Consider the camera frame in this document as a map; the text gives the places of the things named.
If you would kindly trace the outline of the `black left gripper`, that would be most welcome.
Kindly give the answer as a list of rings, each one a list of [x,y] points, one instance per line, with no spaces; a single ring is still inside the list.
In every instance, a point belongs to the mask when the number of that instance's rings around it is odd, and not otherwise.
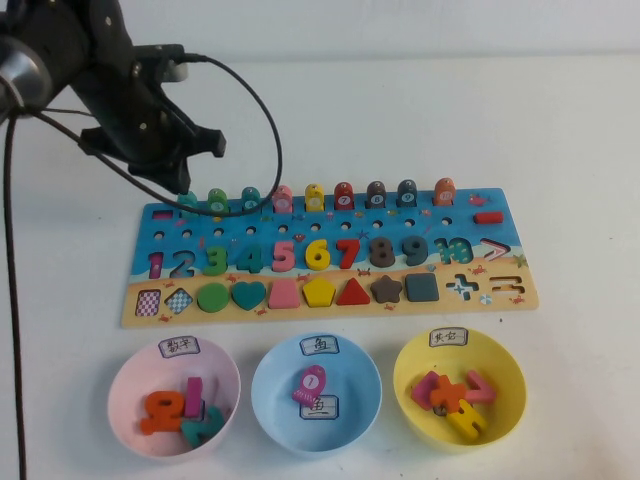
[[[164,70],[185,53],[184,47],[134,46],[117,1],[73,5],[89,38],[88,64],[72,82],[73,90],[131,175],[172,194],[187,194],[187,155],[223,157],[226,138],[221,130],[194,126],[164,95]]]

